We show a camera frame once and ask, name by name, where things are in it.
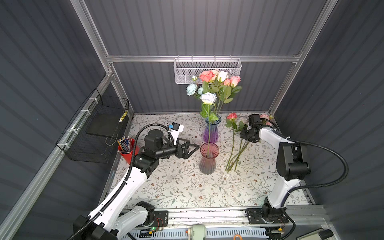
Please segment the purple blue glass vase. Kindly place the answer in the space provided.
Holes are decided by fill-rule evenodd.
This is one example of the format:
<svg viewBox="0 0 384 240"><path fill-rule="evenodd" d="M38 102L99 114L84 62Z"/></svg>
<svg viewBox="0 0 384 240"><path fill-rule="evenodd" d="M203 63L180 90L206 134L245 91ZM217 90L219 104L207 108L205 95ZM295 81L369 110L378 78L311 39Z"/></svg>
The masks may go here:
<svg viewBox="0 0 384 240"><path fill-rule="evenodd" d="M219 115L217 115L217 120L211 121L209 118L205 118L206 129L204 131L203 139L206 143L215 144L219 139L219 124L222 119Z"/></svg>

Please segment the white blue rose stem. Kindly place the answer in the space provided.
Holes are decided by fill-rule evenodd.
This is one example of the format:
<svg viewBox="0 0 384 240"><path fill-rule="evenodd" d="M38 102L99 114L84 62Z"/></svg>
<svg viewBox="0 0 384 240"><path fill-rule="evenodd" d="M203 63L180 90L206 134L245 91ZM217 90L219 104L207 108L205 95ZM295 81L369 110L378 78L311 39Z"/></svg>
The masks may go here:
<svg viewBox="0 0 384 240"><path fill-rule="evenodd" d="M213 123L218 120L217 115L215 114L213 108L215 106L215 102L217 100L217 96L214 93L203 93L200 96L200 100L202 101L202 109L200 111L201 117L208 120L208 142L207 142L207 148L206 152L203 155L203 157L209 159L213 156L213 148L211 147L213 145L211 138L212 138L212 126Z"/></svg>

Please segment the pink coral rose stem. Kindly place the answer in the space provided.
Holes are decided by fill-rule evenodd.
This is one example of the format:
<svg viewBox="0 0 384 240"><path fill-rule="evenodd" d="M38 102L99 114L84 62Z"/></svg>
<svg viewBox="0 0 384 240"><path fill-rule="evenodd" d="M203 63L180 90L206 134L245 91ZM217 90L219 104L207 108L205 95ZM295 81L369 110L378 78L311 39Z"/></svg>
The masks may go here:
<svg viewBox="0 0 384 240"><path fill-rule="evenodd" d="M224 104L230 103L234 97L242 90L242 87L239 86L241 82L240 76L233 76L230 79L225 79L221 85L221 101Z"/></svg>

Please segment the cream pink rose stem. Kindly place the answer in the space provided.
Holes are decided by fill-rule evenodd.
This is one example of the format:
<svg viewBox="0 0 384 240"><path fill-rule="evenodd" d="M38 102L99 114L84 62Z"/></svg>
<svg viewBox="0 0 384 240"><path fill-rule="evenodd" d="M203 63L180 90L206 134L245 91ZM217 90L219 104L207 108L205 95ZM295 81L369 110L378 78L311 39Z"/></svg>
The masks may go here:
<svg viewBox="0 0 384 240"><path fill-rule="evenodd" d="M225 72L225 71L219 71L219 74L218 74L218 77L217 77L217 87L219 89L218 93L217 93L217 97L218 97L218 103L217 103L217 107L216 107L216 113L218 114L219 111L220 111L220 105L221 105L221 102L222 102L222 95L223 95L223 92L226 88L226 85L225 85L225 80L229 77L229 74L228 72Z"/></svg>

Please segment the light blue peony flower stem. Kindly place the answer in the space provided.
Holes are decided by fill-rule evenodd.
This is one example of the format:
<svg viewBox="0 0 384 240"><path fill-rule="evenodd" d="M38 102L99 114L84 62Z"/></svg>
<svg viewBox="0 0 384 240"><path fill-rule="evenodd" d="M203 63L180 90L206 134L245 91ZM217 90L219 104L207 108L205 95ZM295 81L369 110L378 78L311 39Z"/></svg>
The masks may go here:
<svg viewBox="0 0 384 240"><path fill-rule="evenodd" d="M204 88L200 76L192 76L192 82L186 88L187 95L201 100L203 91Z"/></svg>

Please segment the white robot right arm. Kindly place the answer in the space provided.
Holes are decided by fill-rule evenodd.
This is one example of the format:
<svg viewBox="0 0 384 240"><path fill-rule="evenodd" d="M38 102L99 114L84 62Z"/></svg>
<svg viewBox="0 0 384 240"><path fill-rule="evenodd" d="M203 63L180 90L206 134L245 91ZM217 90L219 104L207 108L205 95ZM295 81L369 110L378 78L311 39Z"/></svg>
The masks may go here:
<svg viewBox="0 0 384 240"><path fill-rule="evenodd" d="M284 218L285 203L290 195L290 190L296 187L311 170L309 161L305 157L305 148L295 143L288 137L282 136L272 128L254 127L241 130L242 139L252 143L263 140L277 148L278 155L276 169L279 177L272 192L266 197L258 217L265 223L272 224Z"/></svg>

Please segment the pink grey glass vase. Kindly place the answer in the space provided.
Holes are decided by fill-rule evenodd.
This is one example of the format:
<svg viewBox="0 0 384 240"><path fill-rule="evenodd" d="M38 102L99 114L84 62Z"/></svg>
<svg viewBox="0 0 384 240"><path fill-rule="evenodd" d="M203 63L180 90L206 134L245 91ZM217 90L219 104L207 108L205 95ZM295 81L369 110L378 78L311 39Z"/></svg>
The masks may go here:
<svg viewBox="0 0 384 240"><path fill-rule="evenodd" d="M216 144L205 143L200 148L202 155L199 163L200 171L205 175L211 175L216 170L216 157L219 155L219 147Z"/></svg>

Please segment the pink peony flower stem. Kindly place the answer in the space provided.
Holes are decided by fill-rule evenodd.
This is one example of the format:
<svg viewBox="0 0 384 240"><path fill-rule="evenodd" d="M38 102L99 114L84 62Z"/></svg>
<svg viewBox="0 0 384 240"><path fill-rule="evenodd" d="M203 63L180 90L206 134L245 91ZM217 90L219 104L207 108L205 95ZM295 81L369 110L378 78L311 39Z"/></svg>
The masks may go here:
<svg viewBox="0 0 384 240"><path fill-rule="evenodd" d="M214 71L214 70L203 71L202 73L200 73L199 76L200 76L202 83L203 83L203 88L204 88L203 93L210 92L210 93L216 94L216 96L217 96L217 93L219 91L219 89L217 87L218 71ZM217 103L218 103L218 97L217 97L217 100L215 102L215 106L213 108L215 113L216 113Z"/></svg>

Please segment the pale pink rose stem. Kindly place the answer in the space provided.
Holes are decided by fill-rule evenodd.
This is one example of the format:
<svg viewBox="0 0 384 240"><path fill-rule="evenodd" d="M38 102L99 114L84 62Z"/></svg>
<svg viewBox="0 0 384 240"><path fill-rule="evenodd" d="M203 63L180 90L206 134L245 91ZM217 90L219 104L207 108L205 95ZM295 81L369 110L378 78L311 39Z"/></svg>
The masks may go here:
<svg viewBox="0 0 384 240"><path fill-rule="evenodd" d="M269 125L269 126L271 126L271 127L274 126L274 125L272 124L272 121L271 121L269 115L262 114L262 115L260 115L260 119L261 119L261 122L262 122L263 125Z"/></svg>

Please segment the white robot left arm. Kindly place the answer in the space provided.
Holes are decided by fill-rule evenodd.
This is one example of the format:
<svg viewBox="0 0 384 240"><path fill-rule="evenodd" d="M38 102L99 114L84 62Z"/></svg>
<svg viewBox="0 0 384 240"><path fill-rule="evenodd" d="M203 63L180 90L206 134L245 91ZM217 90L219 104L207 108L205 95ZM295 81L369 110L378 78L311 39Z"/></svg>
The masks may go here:
<svg viewBox="0 0 384 240"><path fill-rule="evenodd" d="M139 225L151 226L155 217L154 206L141 201L127 214L121 215L123 208L159 166L160 159L176 156L186 160L200 147L179 138L183 125L172 123L161 127L168 136L164 137L161 130L148 132L145 146L137 154L133 153L130 167L118 185L86 217L76 219L74 233L69 237L71 240L119 240ZM189 151L190 147L194 147L194 151Z"/></svg>

